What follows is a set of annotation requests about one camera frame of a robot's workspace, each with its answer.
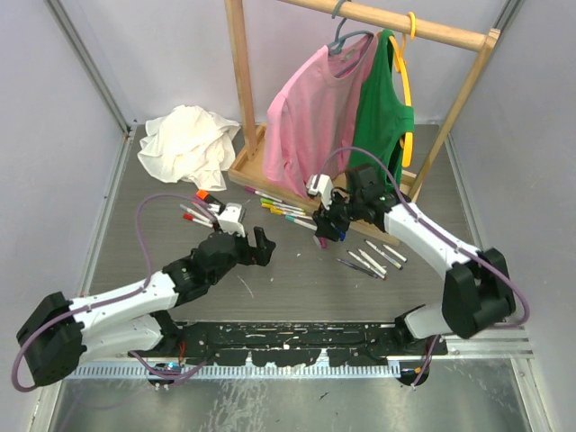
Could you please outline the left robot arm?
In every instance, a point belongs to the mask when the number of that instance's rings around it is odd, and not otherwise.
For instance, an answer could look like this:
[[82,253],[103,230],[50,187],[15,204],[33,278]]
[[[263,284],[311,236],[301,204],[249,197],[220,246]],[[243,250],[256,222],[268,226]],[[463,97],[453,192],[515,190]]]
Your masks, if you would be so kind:
[[[68,300],[62,292],[44,297],[16,334],[20,350],[12,370],[13,387],[33,391],[68,377],[83,362],[122,351],[155,351],[171,356],[180,335],[169,310],[205,295],[237,265],[267,266],[276,244],[254,229],[256,243],[239,234],[216,231],[189,255],[146,279],[109,292]],[[33,384],[18,379],[26,363]]]

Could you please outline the teal cap marker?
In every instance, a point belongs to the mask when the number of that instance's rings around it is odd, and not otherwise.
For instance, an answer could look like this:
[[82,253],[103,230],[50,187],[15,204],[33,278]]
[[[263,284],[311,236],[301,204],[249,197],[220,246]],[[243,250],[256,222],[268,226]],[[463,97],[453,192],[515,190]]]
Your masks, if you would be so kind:
[[294,216],[292,216],[292,215],[284,215],[284,217],[285,217],[288,221],[293,222],[293,223],[295,223],[295,224],[297,224],[297,225],[299,225],[299,226],[303,226],[304,228],[307,228],[307,229],[309,229],[309,230],[314,230],[314,231],[317,230],[316,225],[314,225],[314,224],[312,224],[312,223],[309,223],[309,222],[307,222],[307,221],[305,221],[305,220],[298,219],[298,218],[296,218],[296,217],[294,217]]

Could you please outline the grey cap marker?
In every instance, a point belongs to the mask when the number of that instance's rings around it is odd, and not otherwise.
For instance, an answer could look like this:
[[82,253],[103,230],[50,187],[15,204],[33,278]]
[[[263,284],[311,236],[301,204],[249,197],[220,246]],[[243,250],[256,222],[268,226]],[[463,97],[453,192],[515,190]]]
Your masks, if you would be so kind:
[[358,249],[358,252],[360,253],[361,257],[365,259],[370,264],[370,266],[373,267],[376,271],[378,271],[383,276],[387,275],[387,271],[384,266],[380,265],[375,259],[369,256],[361,248]]

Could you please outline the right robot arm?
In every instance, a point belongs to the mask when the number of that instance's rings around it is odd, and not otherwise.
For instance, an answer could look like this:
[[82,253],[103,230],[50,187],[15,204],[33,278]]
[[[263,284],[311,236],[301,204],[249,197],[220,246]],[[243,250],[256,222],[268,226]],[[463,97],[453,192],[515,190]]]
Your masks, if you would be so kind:
[[341,241],[353,221],[364,221],[410,247],[442,278],[442,300],[418,306],[394,321],[396,347],[416,354],[427,338],[455,334],[468,339],[512,316],[517,308],[505,257],[460,241],[425,216],[403,193],[387,191],[375,169],[364,164],[346,171],[347,189],[328,175],[312,175],[311,197],[319,197],[312,218],[320,238]]

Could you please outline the white marker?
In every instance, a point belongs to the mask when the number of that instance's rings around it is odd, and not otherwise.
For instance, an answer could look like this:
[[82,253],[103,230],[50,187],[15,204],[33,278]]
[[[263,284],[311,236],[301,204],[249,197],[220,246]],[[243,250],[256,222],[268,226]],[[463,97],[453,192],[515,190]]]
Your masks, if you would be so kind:
[[382,244],[382,246],[388,250],[391,254],[395,255],[401,262],[403,263],[407,263],[408,259],[402,255],[400,252],[396,251],[395,249],[393,249],[392,247],[390,247],[388,244]]

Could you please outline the blue cap marker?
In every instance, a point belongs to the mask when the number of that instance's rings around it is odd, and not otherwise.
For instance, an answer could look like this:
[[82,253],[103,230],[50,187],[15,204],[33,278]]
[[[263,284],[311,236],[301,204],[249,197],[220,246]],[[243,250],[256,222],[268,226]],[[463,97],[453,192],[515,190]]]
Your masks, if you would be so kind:
[[381,250],[380,248],[378,248],[373,242],[371,242],[368,239],[364,240],[364,243],[366,245],[368,245],[372,250],[374,250],[376,253],[378,253],[380,256],[382,256],[384,259],[386,259],[389,263],[391,263],[393,266],[395,266],[397,269],[402,270],[403,269],[403,265],[398,262],[396,259],[392,258],[391,256],[389,256],[388,254],[386,254],[383,250]]

